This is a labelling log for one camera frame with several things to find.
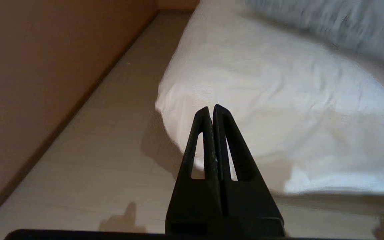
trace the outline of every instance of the white bedsheet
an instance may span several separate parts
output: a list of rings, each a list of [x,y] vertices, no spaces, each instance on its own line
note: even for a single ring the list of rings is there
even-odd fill
[[[384,193],[384,86],[242,1],[201,0],[156,108],[184,152],[194,114],[229,109],[272,191]],[[202,145],[195,166],[203,168]]]

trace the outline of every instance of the beige floor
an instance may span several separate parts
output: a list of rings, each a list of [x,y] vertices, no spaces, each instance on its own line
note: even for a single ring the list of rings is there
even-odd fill
[[[164,232],[182,155],[154,102],[189,17],[160,14],[145,30],[0,208],[0,240],[19,228]],[[277,201],[293,237],[384,240],[377,215]]]

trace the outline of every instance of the pillowcase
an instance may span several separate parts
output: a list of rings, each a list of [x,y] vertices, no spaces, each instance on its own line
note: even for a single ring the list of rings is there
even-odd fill
[[[384,0],[245,0],[256,12],[384,62]]]

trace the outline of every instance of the wrinkled fabric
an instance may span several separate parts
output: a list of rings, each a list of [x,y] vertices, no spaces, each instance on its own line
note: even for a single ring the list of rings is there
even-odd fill
[[[257,12],[384,62],[384,0],[245,0]]]
[[[244,1],[201,0],[158,91],[184,152],[195,112],[229,109],[269,189],[384,193],[384,86]],[[198,144],[195,166],[203,169]]]

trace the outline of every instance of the wall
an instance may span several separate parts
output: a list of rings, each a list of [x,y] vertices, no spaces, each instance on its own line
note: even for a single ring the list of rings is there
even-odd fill
[[[158,0],[159,9],[193,10],[199,0]]]
[[[156,0],[0,1],[0,196],[157,7]]]

